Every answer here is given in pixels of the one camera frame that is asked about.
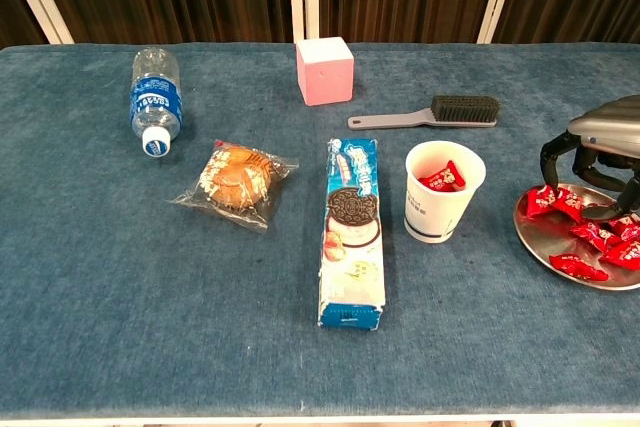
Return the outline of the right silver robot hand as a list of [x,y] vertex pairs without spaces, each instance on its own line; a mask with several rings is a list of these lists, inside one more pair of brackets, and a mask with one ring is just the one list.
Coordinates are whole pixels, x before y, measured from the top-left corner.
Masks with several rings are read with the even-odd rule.
[[617,220],[639,209],[639,97],[607,102],[571,120],[566,130],[543,145],[540,168],[546,185],[556,190],[559,156],[575,153],[572,171],[590,185],[617,192],[608,206],[582,211],[589,221]]

